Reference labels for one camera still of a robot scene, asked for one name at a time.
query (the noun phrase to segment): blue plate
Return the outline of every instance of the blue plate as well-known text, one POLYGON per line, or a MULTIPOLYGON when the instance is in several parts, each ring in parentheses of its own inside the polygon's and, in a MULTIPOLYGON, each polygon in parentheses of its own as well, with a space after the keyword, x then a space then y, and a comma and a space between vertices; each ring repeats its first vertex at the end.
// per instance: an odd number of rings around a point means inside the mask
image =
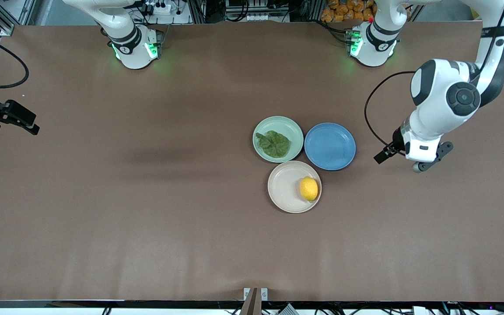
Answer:
POLYGON ((304 151, 317 167, 339 170, 354 159, 356 145, 346 128, 334 123, 321 123, 306 134, 304 151))

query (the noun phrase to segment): green led light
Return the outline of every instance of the green led light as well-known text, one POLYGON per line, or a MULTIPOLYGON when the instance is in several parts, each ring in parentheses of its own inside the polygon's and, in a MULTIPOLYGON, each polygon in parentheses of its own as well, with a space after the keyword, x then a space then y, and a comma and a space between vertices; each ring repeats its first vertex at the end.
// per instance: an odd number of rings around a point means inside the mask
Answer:
POLYGON ((155 59, 158 56, 157 49, 154 47, 154 44, 145 43, 145 48, 147 49, 147 52, 149 53, 151 59, 155 59))
POLYGON ((353 56, 357 56, 359 54, 359 50, 361 49, 362 45, 363 45, 363 39, 361 38, 358 40, 358 42, 356 42, 351 46, 351 54, 353 56))
POLYGON ((118 55, 118 51, 116 50, 116 47, 112 45, 112 48, 114 49, 114 52, 116 53, 116 59, 120 60, 120 55, 118 55))
POLYGON ((394 41, 394 44, 392 44, 392 47, 390 48, 390 54, 388 54, 388 56, 392 56, 392 54, 394 53, 394 47, 396 46, 396 43, 397 43, 397 42, 398 42, 398 41, 397 41, 397 40, 395 40, 395 41, 394 41))

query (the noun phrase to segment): plate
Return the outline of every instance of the plate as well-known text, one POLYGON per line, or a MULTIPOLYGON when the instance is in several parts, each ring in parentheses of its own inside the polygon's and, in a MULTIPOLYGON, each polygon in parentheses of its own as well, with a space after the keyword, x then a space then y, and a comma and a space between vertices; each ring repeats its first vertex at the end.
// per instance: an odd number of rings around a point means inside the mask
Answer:
POLYGON ((318 173, 300 161, 282 163, 273 169, 268 179, 268 193, 273 203, 288 213, 299 214, 310 210, 322 194, 322 182, 318 173), (299 184, 304 177, 312 177, 318 183, 318 196, 313 202, 302 198, 299 184))
POLYGON ((262 120, 254 129, 252 134, 252 144, 254 149, 265 160, 274 163, 283 163, 294 159, 302 150, 304 136, 301 128, 293 120, 283 116, 272 116, 262 120), (264 153, 264 150, 258 146, 258 138, 256 133, 266 134, 273 130, 287 137, 290 141, 289 152, 284 157, 271 157, 264 153))
POLYGON ((321 123, 306 134, 304 151, 317 167, 340 170, 353 161, 356 145, 346 128, 335 123, 321 123))

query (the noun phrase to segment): black cable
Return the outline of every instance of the black cable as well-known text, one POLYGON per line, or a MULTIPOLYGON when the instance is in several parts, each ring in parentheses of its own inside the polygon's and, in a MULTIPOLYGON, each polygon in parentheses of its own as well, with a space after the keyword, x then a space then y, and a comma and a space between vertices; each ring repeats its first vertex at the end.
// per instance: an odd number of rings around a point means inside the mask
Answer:
POLYGON ((382 142, 388 149, 392 150, 392 152, 394 153, 398 153, 402 156, 406 156, 406 154, 394 149, 392 146, 390 146, 388 143, 386 143, 381 137, 378 137, 378 134, 376 134, 376 132, 372 129, 372 126, 371 124, 368 122, 368 117, 367 117, 367 107, 368 107, 368 102, 371 100, 372 98, 372 95, 376 92, 376 90, 378 90, 378 88, 380 88, 380 86, 382 86, 382 84, 384 84, 384 82, 388 81, 388 79, 392 78, 392 77, 395 77, 395 76, 398 76, 400 74, 414 74, 416 73, 415 71, 400 71, 400 72, 396 72, 394 74, 391 74, 389 75, 388 77, 386 77, 386 79, 382 80, 373 90, 372 92, 368 95, 368 98, 367 98, 367 101, 365 102, 364 104, 364 121, 367 123, 367 126, 368 128, 371 130, 372 134, 380 141, 382 142))
POLYGON ((231 315, 235 315, 236 312, 238 312, 238 310, 241 308, 242 308, 242 306, 237 307, 234 311, 232 311, 231 315))
POLYGON ((323 309, 321 308, 317 308, 315 311, 314 311, 314 315, 318 314, 318 311, 321 311, 322 313, 326 314, 326 315, 330 315, 328 313, 326 313, 326 311, 324 311, 323 309))
POLYGON ((358 308, 355 311, 352 311, 350 315, 355 315, 358 311, 360 311, 361 309, 364 309, 364 308, 366 308, 366 307, 358 308))
POLYGON ((416 18, 418 18, 418 17, 420 16, 420 14, 421 14, 422 10, 424 10, 424 7, 425 7, 425 6, 421 6, 420 10, 419 10, 418 12, 416 12, 416 15, 415 15, 415 16, 412 16, 412 17, 410 18, 410 21, 414 21, 414 20, 416 20, 416 18))
POLYGON ((285 15, 283 16, 283 19, 281 20, 282 22, 285 22, 285 18, 287 17, 288 14, 292 13, 292 12, 295 12, 296 10, 298 10, 299 8, 296 8, 294 10, 287 10, 287 12, 285 13, 285 15))
POLYGON ((407 313, 404 313, 403 311, 396 311, 395 309, 390 308, 390 314, 392 314, 392 312, 398 313, 398 314, 401 314, 401 315, 406 315, 407 314, 407 313))
POLYGON ((104 310, 102 311, 102 315, 110 315, 112 313, 112 308, 111 307, 104 307, 104 310))
POLYGON ((6 53, 8 53, 9 55, 11 55, 14 59, 16 59, 24 68, 24 76, 22 77, 22 79, 18 80, 15 83, 12 83, 12 84, 0 85, 0 88, 15 88, 16 86, 19 86, 19 85, 25 83, 25 81, 28 79, 28 76, 30 75, 30 72, 28 71, 28 66, 26 66, 24 61, 22 61, 22 59, 20 59, 16 54, 14 54, 12 51, 10 51, 7 48, 5 48, 4 46, 2 46, 2 44, 0 44, 0 48, 3 51, 5 51, 6 53))
POLYGON ((462 305, 460 303, 456 303, 456 305, 458 306, 458 312, 460 313, 460 315, 466 315, 466 312, 462 308, 462 305))
POLYGON ((141 13, 141 16, 143 17, 143 20, 145 21, 145 24, 150 24, 147 18, 145 17, 145 14, 142 12, 139 6, 136 7, 137 10, 141 13))
POLYGON ((249 8, 250 8, 250 4, 248 4, 248 0, 242 0, 242 10, 240 11, 240 14, 238 15, 238 17, 236 19, 234 19, 234 20, 226 17, 226 20, 230 21, 230 22, 240 22, 240 21, 242 21, 246 17, 246 15, 248 14, 248 9, 249 8))
POLYGON ((345 30, 338 30, 337 28, 332 28, 330 27, 328 24, 320 21, 320 20, 306 20, 307 22, 315 22, 317 23, 318 25, 322 26, 323 28, 326 28, 326 30, 329 30, 331 32, 336 32, 336 33, 340 33, 340 34, 345 34, 346 31, 345 30))
POLYGON ((467 307, 467 306, 466 306, 466 308, 467 308, 468 310, 470 310, 470 312, 471 312, 472 314, 474 314, 474 315, 480 315, 480 313, 478 313, 477 311, 474 311, 474 309, 472 309, 472 308, 470 308, 470 307, 467 307))
POLYGON ((339 34, 345 34, 346 31, 344 31, 344 30, 338 30, 337 28, 331 28, 330 26, 328 26, 328 24, 326 24, 322 21, 319 21, 319 20, 307 20, 307 22, 315 22, 316 24, 322 26, 323 28, 326 28, 326 30, 328 30, 330 32, 330 34, 332 34, 332 37, 335 38, 338 42, 343 42, 344 44, 354 44, 355 43, 352 40, 344 40, 342 38, 339 38, 336 34, 333 33, 333 32, 336 32, 339 34))
MULTIPOLYGON (((503 17, 504 17, 504 14, 502 14, 499 18, 499 21, 497 22, 497 26, 500 27, 501 26, 501 23, 503 22, 503 17)), ((490 46, 487 48, 487 53, 486 53, 486 57, 483 59, 483 63, 482 63, 482 66, 480 66, 479 68, 479 71, 482 72, 482 70, 484 69, 484 67, 486 66, 486 61, 487 61, 487 58, 490 57, 491 55, 491 51, 494 49, 494 45, 495 45, 495 38, 491 38, 491 42, 490 42, 490 46)))

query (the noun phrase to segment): light green plate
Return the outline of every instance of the light green plate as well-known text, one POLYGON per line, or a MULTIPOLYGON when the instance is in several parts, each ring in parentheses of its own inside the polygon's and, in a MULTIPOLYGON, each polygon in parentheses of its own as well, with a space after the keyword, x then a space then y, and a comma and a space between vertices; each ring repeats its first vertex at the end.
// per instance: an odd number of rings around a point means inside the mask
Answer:
POLYGON ((283 116, 272 116, 262 120, 254 129, 252 134, 252 144, 254 144, 254 149, 260 156, 264 159, 274 162, 283 163, 291 161, 297 156, 302 150, 302 144, 305 138, 302 134, 302 130, 298 127, 298 124, 291 119, 283 116), (289 152, 284 157, 271 157, 264 153, 264 150, 258 146, 258 138, 256 138, 256 132, 261 134, 266 134, 268 131, 273 130, 287 137, 290 141, 289 152))

